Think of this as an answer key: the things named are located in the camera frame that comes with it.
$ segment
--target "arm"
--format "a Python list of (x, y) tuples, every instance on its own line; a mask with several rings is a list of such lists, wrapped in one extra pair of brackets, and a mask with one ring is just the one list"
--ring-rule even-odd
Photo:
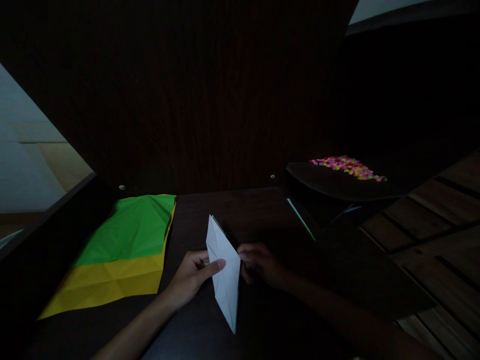
[(92, 359), (138, 359), (160, 328), (195, 296), (205, 280), (220, 272), (225, 264), (223, 259), (209, 264), (209, 254), (206, 250), (187, 252), (165, 291), (160, 293)]
[(241, 274), (247, 284), (255, 269), (271, 286), (284, 290), (312, 308), (368, 359), (440, 359), (406, 332), (327, 289), (289, 272), (262, 243), (242, 244)]

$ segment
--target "white paper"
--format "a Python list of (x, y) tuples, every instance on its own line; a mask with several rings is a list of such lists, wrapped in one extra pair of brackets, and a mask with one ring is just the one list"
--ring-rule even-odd
[(220, 306), (231, 331), (235, 334), (237, 302), (239, 299), (240, 256), (212, 215), (208, 217), (206, 249), (211, 263), (217, 259), (226, 261), (223, 270), (213, 275), (212, 280), (216, 302)]

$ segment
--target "green paper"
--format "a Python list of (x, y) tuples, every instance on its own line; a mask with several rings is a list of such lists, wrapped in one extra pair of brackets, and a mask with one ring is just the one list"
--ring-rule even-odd
[(117, 201), (113, 215), (91, 236), (75, 266), (162, 253), (175, 195), (145, 195)]

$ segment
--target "table surface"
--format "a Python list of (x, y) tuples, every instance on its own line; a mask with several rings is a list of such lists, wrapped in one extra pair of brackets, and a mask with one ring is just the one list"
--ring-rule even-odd
[[(313, 241), (278, 188), (179, 196), (159, 291), (169, 284), (187, 251), (206, 248), (209, 214), (234, 247), (262, 241), (292, 271), (386, 318), (432, 305), (369, 240), (360, 236), (356, 242), (353, 234), (353, 238)], [(213, 283), (207, 281), (166, 324), (143, 358), (265, 359), (316, 354), (318, 358), (348, 359), (355, 355), (335, 331), (293, 297), (260, 279), (250, 286), (241, 279), (238, 291), (236, 335), (215, 300)], [(88, 359), (153, 297), (127, 297), (38, 321), (24, 357)]]

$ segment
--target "wall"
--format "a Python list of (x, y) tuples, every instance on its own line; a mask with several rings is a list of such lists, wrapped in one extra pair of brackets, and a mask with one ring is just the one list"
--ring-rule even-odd
[(90, 172), (0, 64), (0, 214), (44, 211)]
[(431, 0), (360, 0), (356, 6), (355, 12), (351, 17), (350, 24), (358, 23), (362, 20), (387, 13), (389, 11), (404, 8), (410, 5), (425, 3)]

